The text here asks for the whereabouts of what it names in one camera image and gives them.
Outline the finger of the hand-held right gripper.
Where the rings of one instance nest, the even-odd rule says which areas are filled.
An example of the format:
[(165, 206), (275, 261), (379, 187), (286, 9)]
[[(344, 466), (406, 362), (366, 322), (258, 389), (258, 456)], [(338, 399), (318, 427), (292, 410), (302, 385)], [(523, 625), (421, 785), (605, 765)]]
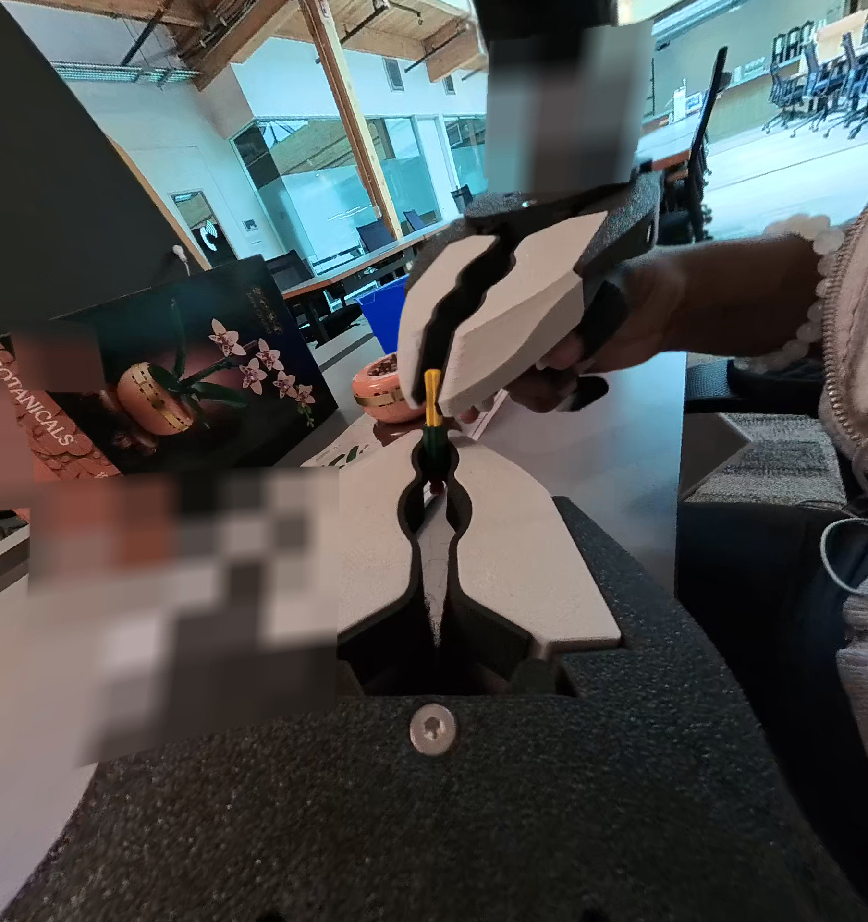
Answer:
[(447, 243), (408, 284), (397, 347), (405, 396), (423, 395), (426, 371), (447, 369), (461, 322), (503, 276), (504, 243), (495, 234), (476, 234)]
[(509, 273), (454, 333), (439, 394), (446, 416), (458, 417), (482, 404), (578, 325), (585, 308), (575, 266), (607, 214), (568, 218), (516, 247)]

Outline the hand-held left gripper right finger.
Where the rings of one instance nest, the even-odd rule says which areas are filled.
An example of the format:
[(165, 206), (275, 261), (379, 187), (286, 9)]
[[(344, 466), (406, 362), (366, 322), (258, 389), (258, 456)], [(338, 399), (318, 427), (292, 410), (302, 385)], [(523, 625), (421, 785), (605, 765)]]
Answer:
[(441, 644), (472, 661), (613, 648), (621, 630), (553, 497), (502, 455), (451, 437)]

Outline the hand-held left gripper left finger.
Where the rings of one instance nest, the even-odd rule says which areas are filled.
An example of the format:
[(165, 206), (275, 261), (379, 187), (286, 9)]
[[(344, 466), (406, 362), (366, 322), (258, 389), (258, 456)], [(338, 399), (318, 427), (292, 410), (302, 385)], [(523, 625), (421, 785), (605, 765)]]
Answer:
[(340, 472), (339, 643), (408, 621), (421, 646), (433, 644), (416, 540), (427, 483), (422, 435), (409, 432)]

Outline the person's right forearm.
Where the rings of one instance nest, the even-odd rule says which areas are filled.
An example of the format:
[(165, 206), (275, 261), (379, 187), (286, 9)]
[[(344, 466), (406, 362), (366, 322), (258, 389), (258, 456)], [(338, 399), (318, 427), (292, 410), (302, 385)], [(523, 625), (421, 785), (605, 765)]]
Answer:
[(808, 320), (819, 260), (797, 234), (691, 247), (677, 260), (683, 289), (669, 343), (733, 359), (779, 352)]

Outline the person's right hand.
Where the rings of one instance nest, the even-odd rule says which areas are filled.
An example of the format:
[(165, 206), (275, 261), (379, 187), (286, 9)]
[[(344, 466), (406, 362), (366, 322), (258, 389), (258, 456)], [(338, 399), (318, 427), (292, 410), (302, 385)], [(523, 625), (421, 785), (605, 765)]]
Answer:
[(504, 387), (537, 414), (575, 413), (605, 398), (606, 373), (655, 357), (680, 325), (701, 246), (662, 247), (628, 261), (611, 280), (589, 284), (578, 325)]

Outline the blue bin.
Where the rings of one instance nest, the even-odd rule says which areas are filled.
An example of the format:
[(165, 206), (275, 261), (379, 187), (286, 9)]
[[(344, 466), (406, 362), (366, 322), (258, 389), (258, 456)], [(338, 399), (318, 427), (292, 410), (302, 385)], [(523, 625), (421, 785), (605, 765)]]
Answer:
[(356, 300), (384, 354), (397, 351), (407, 276), (401, 276)]

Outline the long wood-edged office table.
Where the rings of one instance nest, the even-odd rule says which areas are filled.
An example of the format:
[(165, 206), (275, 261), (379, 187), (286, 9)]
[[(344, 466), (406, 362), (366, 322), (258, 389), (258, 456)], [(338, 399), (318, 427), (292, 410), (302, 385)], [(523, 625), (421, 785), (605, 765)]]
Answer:
[(451, 220), (448, 219), (427, 225), (421, 230), (412, 232), (391, 244), (363, 255), (341, 268), (322, 273), (298, 285), (281, 290), (281, 294), (286, 301), (294, 300), (316, 291), (327, 291), (343, 280), (359, 275), (387, 260), (397, 259), (402, 255), (407, 255), (407, 258), (411, 260), (414, 258), (416, 251), (423, 247), (426, 241), (436, 236), (450, 224)]

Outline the black high-back office chair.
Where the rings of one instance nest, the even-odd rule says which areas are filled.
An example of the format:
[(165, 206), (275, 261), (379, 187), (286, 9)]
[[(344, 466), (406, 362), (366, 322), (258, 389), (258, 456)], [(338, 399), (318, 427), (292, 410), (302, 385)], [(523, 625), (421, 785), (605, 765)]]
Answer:
[(707, 227), (712, 215), (704, 203), (707, 129), (716, 99), (726, 85), (725, 80), (730, 79), (725, 70), (727, 55), (727, 46), (717, 52), (689, 153), (683, 160), (670, 163), (663, 172), (657, 239), (661, 246), (701, 243), (710, 238)]

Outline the white instruction booklet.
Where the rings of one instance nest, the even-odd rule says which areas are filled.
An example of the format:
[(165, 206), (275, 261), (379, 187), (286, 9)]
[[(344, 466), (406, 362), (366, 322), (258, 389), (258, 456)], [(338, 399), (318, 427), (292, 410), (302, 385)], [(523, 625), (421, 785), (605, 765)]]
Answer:
[[(460, 420), (448, 420), (451, 432), (478, 441), (488, 424), (500, 412), (508, 394), (502, 390), (494, 398), (491, 409), (480, 414), (472, 423)], [(400, 423), (384, 423), (368, 414), (364, 414), (343, 431), (322, 451), (305, 460), (301, 467), (335, 467), (341, 469), (358, 461), (363, 455), (372, 455), (379, 449), (402, 438), (406, 433), (421, 431), (425, 424), (425, 415), (417, 419)]]

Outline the pink round toy brick pot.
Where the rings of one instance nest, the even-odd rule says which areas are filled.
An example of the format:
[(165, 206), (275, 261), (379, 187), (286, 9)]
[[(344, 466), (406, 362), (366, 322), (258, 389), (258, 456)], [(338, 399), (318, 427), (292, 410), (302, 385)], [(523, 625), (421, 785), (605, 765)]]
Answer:
[(394, 352), (368, 364), (352, 380), (355, 402), (366, 414), (385, 424), (422, 419), (425, 409), (409, 404), (399, 376)]

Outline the black orchid toy set box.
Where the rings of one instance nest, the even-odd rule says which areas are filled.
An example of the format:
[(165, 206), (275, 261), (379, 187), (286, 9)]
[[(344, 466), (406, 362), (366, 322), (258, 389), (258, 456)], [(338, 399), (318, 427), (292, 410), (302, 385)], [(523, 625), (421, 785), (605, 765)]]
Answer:
[(337, 408), (261, 257), (6, 324), (0, 393), (36, 488), (269, 467)]

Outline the phone booth door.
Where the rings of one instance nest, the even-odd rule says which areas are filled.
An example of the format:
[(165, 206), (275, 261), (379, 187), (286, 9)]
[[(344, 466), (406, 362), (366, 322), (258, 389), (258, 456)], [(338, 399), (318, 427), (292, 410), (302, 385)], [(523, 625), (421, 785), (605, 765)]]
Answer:
[(211, 267), (237, 261), (238, 256), (203, 191), (174, 193), (171, 198)]

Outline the person's dark jeans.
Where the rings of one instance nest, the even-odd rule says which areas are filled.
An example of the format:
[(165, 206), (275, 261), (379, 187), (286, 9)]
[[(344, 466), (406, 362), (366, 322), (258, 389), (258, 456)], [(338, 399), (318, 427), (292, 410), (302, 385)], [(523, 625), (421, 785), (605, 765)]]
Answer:
[(868, 757), (836, 655), (845, 594), (820, 556), (830, 509), (684, 503), (677, 598), (760, 721), (802, 813), (868, 904)]

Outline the row of black office chairs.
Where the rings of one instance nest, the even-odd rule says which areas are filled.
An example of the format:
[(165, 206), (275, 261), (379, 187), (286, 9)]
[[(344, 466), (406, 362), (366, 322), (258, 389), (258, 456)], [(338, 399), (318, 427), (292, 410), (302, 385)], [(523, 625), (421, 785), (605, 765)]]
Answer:
[(763, 133), (792, 127), (847, 130), (855, 139), (868, 126), (868, 12), (820, 28), (812, 21), (776, 37), (771, 47), (769, 103), (774, 115)]

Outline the ceiling light fixture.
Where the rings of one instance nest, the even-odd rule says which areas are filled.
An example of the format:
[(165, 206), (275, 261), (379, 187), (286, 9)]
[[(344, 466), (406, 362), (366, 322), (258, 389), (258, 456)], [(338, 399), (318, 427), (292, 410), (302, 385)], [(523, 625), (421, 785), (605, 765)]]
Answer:
[(151, 67), (104, 63), (51, 62), (55, 71), (67, 82), (107, 84), (150, 84), (166, 86), (193, 82), (196, 71), (180, 67)]

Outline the large black board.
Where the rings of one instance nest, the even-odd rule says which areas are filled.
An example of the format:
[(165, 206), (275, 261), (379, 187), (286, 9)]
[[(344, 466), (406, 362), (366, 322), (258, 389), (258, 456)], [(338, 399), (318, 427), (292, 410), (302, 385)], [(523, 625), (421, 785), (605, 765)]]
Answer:
[(0, 2), (0, 335), (204, 271)]

